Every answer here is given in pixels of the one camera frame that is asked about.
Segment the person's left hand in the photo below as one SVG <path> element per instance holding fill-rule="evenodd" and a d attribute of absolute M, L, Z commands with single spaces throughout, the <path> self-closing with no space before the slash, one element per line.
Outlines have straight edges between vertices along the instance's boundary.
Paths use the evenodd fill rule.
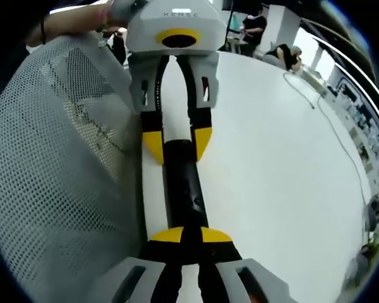
<path fill-rule="evenodd" d="M 85 32 L 110 32 L 126 28 L 126 21 L 118 21 L 111 15 L 116 1 L 90 4 L 48 15 L 39 26 L 42 42 L 46 43 L 62 35 L 79 35 Z"/>

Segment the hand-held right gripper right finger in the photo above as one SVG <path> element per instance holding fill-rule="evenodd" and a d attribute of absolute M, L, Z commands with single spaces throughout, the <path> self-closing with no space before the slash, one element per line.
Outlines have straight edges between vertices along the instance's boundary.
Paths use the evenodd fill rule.
<path fill-rule="evenodd" d="M 201 228 L 198 286 L 204 302 L 295 302 L 288 284 L 254 259 L 244 259 L 225 233 Z"/>

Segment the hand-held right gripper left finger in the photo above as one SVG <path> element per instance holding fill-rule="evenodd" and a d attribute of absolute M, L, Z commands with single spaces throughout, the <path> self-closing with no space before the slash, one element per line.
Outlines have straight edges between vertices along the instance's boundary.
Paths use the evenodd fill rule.
<path fill-rule="evenodd" d="M 183 227 L 161 231 L 142 247 L 137 258 L 123 262 L 113 302 L 176 302 L 182 286 Z"/>

